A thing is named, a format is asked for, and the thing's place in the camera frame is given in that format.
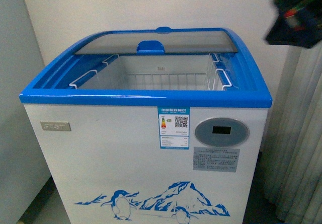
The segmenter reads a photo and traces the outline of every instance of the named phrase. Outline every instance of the white freezer body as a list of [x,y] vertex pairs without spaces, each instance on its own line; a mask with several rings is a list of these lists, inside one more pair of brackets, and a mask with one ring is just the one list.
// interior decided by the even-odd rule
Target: white freezer body
[[[117,217],[137,224],[242,223],[268,109],[191,107],[189,149],[178,150],[160,148],[157,107],[25,108],[72,224],[122,223]],[[194,147],[207,147],[196,139],[196,126],[222,117],[249,129],[246,141],[230,147],[240,150],[236,172],[193,170]],[[41,121],[69,122],[71,131],[44,131]],[[121,190],[128,195],[122,196]],[[194,208],[211,209],[212,214],[140,209],[145,200],[173,195],[176,202],[192,205],[198,199],[201,206]],[[211,203],[202,207],[204,197]],[[129,199],[141,204],[127,204]],[[91,201],[98,203],[76,204]],[[222,214],[221,206],[229,215],[214,215],[212,210]]]

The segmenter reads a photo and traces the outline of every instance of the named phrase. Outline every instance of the penguin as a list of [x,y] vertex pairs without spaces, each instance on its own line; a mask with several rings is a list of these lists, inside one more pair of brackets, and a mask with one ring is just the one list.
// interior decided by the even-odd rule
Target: penguin
[[185,208],[181,206],[175,207],[174,211],[176,211],[176,213],[173,214],[172,217],[176,216],[178,224],[189,224],[191,217],[197,218],[196,216],[191,215]]
[[117,190],[114,192],[111,200],[104,202],[101,206],[110,205],[114,213],[114,218],[118,220],[130,220],[131,207],[137,208],[131,201],[126,199],[129,194],[125,190]]

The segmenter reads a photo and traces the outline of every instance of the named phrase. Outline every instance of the information label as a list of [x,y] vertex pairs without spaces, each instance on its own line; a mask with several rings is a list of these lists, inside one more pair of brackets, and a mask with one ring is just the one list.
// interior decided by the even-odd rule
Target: information label
[[194,147],[193,170],[236,172],[237,148]]
[[189,149],[190,108],[158,107],[160,147]]

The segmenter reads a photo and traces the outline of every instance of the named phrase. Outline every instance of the black object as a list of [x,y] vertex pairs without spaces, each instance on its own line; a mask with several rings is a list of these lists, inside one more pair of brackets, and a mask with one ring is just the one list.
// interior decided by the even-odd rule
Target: black object
[[279,16],[269,44],[311,48],[322,40],[322,0],[273,0]]

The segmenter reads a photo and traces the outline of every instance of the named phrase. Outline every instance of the lid handle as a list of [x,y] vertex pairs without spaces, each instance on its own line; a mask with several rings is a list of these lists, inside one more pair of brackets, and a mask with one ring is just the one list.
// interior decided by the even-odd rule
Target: lid handle
[[173,32],[173,29],[170,27],[158,27],[155,32],[157,34],[169,34]]
[[141,41],[136,48],[137,55],[161,55],[165,54],[165,48],[157,40]]

